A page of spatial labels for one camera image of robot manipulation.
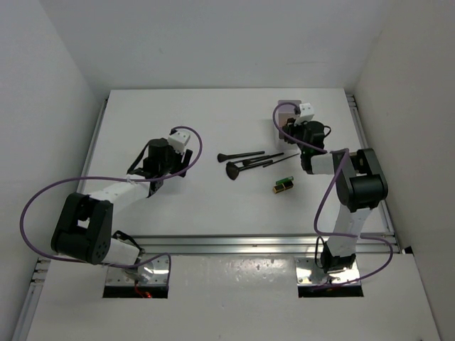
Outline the thin black liner brush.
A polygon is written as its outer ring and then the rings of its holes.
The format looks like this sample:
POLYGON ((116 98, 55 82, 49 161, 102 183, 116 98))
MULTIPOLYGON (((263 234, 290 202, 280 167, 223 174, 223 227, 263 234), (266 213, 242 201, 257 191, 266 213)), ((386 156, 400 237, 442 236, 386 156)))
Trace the thin black liner brush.
POLYGON ((292 155, 289 155, 289 156, 285 156, 285 157, 280 158, 280 159, 278 159, 278 160, 271 161, 271 162, 267 163, 265 166, 262 166, 262 167, 263 167, 263 168, 266 168, 266 167, 272 166, 272 165, 274 165, 274 164, 276 164, 276 163, 285 161, 285 160, 287 160, 287 159, 290 159, 290 158, 293 158, 293 157, 296 157, 296 156, 299 156, 299 155, 300 155, 300 153, 295 153, 295 154, 292 154, 292 155))

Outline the green tube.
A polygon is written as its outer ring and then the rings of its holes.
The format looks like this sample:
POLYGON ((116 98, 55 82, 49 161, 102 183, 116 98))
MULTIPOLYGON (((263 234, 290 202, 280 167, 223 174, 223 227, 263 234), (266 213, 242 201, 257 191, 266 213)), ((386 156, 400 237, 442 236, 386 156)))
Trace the green tube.
POLYGON ((287 183, 287 182, 293 181, 293 180, 294 180, 294 177, 293 177, 293 176, 289 176, 289 177, 286 177, 286 178, 282 178, 282 179, 276 181, 276 185, 280 185, 280 184, 282 184, 282 183, 287 183))

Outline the black gold lipstick case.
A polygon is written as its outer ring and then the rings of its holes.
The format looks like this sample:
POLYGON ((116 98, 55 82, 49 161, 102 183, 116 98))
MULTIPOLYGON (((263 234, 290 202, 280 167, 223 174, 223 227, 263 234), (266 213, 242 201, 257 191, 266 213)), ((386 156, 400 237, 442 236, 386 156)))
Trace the black gold lipstick case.
POLYGON ((291 181, 283 182, 273 187, 274 194, 282 193, 286 190, 289 190, 294 187, 294 184, 291 181))

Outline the medium black brush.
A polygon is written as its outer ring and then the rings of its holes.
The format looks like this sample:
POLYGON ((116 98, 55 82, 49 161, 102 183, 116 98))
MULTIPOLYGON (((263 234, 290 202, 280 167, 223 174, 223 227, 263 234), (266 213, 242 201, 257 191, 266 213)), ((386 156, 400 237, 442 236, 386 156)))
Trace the medium black brush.
POLYGON ((243 170, 243 169, 250 169, 250 168, 254 168, 254 167, 257 167, 257 166, 265 166, 267 163, 273 161, 272 159, 269 159, 269 160, 265 160, 265 161, 260 161, 260 162, 256 162, 256 163, 253 163, 249 166, 237 166, 237 168, 239 168, 240 170, 243 170))

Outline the black fan brush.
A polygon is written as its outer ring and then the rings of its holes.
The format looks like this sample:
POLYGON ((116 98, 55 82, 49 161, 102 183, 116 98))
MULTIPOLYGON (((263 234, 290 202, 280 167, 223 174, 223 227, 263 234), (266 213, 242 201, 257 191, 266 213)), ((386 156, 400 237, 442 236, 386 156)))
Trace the black fan brush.
POLYGON ((249 170, 249 169, 240 170, 239 168, 237 168, 236 165, 231 164, 231 163, 228 163, 225 167, 225 172, 226 172, 228 178, 231 180, 236 180, 237 177, 239 176, 240 172, 246 171, 246 170, 249 170))

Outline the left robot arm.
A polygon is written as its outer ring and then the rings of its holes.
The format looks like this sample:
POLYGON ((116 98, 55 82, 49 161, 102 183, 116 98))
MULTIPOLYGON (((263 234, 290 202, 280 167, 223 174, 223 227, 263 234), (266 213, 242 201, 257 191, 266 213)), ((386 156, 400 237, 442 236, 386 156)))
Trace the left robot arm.
POLYGON ((70 194, 58 219, 50 246, 59 254, 89 264, 135 264, 139 246, 112 236, 113 217, 138 200, 152 196, 166 175, 189 166, 192 151, 186 149, 191 136, 174 131, 167 138, 152 139, 140 151, 121 181, 88 194, 70 194))

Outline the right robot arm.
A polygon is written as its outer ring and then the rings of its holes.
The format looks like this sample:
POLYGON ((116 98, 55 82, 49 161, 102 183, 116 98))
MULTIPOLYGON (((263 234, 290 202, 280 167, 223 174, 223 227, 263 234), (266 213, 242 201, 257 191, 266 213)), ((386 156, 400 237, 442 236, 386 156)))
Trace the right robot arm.
POLYGON ((299 145, 306 173, 335 177, 329 188, 336 189, 340 207, 333 231, 320 233, 328 240, 317 264, 326 273, 350 268, 366 219, 388 194, 376 153, 372 148, 353 153, 346 149, 325 151, 324 140, 331 129, 319 121, 290 118, 282 130, 287 143, 299 145))

